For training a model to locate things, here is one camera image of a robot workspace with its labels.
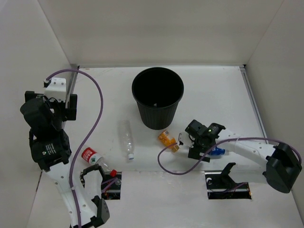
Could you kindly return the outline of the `clear bottle red label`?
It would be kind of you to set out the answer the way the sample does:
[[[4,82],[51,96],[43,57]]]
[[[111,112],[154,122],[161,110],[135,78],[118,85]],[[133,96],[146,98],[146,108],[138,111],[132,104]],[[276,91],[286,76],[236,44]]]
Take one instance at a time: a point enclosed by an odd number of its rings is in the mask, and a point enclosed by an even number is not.
[[[91,147],[84,146],[82,148],[81,157],[90,165],[100,165],[105,174],[109,174],[111,177],[115,177],[117,175],[117,171],[111,168],[105,158]]]

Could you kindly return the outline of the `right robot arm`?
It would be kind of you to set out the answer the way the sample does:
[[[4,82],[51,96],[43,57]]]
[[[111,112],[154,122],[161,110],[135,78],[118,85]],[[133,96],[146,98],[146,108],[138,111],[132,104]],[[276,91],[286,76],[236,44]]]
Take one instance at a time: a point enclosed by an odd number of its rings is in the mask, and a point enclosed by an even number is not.
[[[212,123],[205,126],[193,120],[186,127],[189,139],[179,139],[189,147],[188,157],[210,161],[216,147],[234,152],[259,165],[257,172],[275,190],[289,193],[302,171],[302,159],[292,146],[262,137],[242,137],[226,127]]]

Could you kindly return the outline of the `left aluminium rail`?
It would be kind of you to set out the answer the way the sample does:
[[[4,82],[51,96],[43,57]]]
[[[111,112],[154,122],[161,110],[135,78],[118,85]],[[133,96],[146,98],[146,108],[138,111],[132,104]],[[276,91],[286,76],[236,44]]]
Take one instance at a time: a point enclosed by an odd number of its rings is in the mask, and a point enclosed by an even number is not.
[[[70,76],[68,77],[67,80],[67,95],[66,95],[66,101],[69,102],[70,100],[70,95],[73,93],[75,84],[76,84],[76,79],[77,79],[77,72],[71,72]]]

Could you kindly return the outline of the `clear bottle white cap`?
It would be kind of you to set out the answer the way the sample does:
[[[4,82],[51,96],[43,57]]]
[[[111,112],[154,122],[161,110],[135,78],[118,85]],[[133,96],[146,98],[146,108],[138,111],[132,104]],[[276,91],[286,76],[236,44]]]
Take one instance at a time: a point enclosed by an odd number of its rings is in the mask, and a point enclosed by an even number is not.
[[[129,120],[118,122],[118,136],[123,154],[132,161],[134,159],[134,142]]]

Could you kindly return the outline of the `black plastic waste bin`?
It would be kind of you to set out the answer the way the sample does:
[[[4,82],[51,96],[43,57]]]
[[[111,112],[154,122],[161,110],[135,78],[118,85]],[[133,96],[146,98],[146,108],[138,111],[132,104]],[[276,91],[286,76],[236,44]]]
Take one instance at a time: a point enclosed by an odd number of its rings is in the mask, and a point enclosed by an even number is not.
[[[132,82],[141,120],[153,130],[165,129],[172,123],[183,93],[181,77],[164,67],[145,69]]]

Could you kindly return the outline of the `clear bottle blue label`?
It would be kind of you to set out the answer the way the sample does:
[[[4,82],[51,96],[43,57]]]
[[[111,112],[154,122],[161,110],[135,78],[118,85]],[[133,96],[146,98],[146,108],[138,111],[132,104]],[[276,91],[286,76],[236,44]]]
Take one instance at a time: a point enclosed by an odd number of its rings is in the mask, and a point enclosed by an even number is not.
[[[225,149],[215,147],[211,152],[209,152],[209,156],[222,156],[225,154],[225,152],[226,152]]]

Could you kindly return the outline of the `orange juice bottle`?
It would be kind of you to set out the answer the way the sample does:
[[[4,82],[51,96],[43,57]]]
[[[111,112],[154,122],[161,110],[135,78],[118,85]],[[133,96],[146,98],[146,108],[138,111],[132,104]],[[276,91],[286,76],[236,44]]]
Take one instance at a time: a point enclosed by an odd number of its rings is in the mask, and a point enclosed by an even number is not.
[[[177,152],[179,150],[179,146],[174,137],[171,137],[168,130],[164,130],[158,136],[158,139],[162,142],[165,147],[169,147],[172,152]]]

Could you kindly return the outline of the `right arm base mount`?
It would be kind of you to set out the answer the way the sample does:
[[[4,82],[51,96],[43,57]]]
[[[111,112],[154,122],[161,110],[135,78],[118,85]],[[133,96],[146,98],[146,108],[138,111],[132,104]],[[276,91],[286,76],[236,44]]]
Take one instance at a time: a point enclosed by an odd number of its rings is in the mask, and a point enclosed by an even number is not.
[[[252,199],[247,182],[236,183],[230,176],[235,162],[228,163],[222,171],[205,173],[207,197],[209,200]]]

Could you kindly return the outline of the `right aluminium rail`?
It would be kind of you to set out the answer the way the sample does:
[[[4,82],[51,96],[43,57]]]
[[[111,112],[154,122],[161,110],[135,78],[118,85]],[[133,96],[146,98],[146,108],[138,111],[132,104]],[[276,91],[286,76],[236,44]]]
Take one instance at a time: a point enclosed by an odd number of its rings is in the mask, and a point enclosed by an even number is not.
[[[254,113],[255,113],[256,120],[259,124],[259,129],[261,131],[261,134],[264,137],[267,137],[266,132],[265,132],[265,128],[264,128],[264,125],[263,125],[263,122],[262,122],[262,119],[261,119],[261,115],[260,115],[260,112],[258,110],[257,103],[256,103],[256,100],[255,100],[255,97],[254,97],[254,94],[253,94],[253,91],[252,91],[252,88],[251,88],[251,85],[250,85],[250,82],[249,82],[249,79],[248,79],[248,76],[247,76],[246,66],[241,65],[239,67],[239,69],[240,69],[240,72],[242,74],[243,81],[245,83],[247,93],[249,95],[249,99],[250,99],[251,105],[252,105]]]

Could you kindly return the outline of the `aluminium rail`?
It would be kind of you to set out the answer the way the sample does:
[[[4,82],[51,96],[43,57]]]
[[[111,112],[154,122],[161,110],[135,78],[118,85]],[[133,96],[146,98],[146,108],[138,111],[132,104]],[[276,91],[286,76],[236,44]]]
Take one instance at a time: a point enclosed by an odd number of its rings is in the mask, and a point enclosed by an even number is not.
[[[66,101],[69,102],[70,100],[70,95],[73,93],[75,84],[76,84],[76,79],[77,79],[77,72],[71,72],[70,76],[68,77],[67,80],[67,95],[66,95]]]
[[[240,69],[240,72],[242,74],[243,81],[245,83],[247,93],[249,95],[249,99],[250,99],[251,105],[252,105],[254,113],[255,113],[256,120],[259,124],[259,129],[261,131],[261,134],[264,137],[267,137],[266,132],[265,132],[265,128],[264,128],[264,125],[263,125],[263,122],[262,122],[262,119],[261,119],[261,115],[260,115],[260,112],[258,110],[257,103],[256,103],[256,100],[255,100],[255,97],[254,97],[254,94],[253,94],[253,91],[252,91],[252,88],[251,88],[251,85],[250,85],[250,82],[249,82],[249,79],[248,79],[248,76],[247,76],[246,66],[241,65],[239,67],[239,69]]]

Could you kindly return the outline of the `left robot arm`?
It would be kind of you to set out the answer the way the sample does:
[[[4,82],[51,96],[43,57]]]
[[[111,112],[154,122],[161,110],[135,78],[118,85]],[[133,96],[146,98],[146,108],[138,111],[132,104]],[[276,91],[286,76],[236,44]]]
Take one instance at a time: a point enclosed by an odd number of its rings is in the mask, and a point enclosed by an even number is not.
[[[77,96],[65,92],[55,95],[25,92],[20,112],[30,126],[31,156],[40,169],[53,180],[69,212],[70,227],[97,228],[107,222],[110,212],[101,189],[106,185],[104,169],[93,165],[83,171],[70,171],[69,137],[63,122],[76,119]]]

